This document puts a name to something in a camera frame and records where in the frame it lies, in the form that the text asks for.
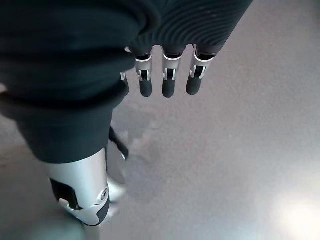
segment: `prosthetic arm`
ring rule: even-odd
[[[162,46],[162,93],[170,98],[192,44],[186,92],[195,95],[251,0],[14,3],[0,7],[0,110],[43,163],[58,203],[100,225],[125,191],[106,163],[112,111],[129,92],[125,72],[135,66],[149,97],[152,48]]]

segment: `robotic hand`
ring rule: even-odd
[[[186,91],[196,94],[251,1],[1,4],[0,82],[7,91],[0,110],[17,122],[66,211],[100,225],[125,191],[106,164],[112,111],[129,92],[125,72],[135,65],[140,92],[149,97],[152,48],[162,46],[162,93],[170,98],[183,51],[193,44]]]

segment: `black sleeve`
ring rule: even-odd
[[[124,51],[196,44],[215,54],[252,0],[0,0],[0,111],[38,159],[107,146],[134,67]]]

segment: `gray floor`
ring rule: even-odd
[[[106,240],[320,239],[320,2],[256,0],[203,80],[171,99],[130,95],[113,126],[131,150],[128,197]],[[14,124],[0,119],[0,236],[55,209]]]

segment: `screw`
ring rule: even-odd
[[[104,199],[106,198],[107,193],[108,193],[108,188],[106,188],[106,189],[103,191],[103,193],[102,193],[102,195],[101,195],[101,200],[104,200]]]

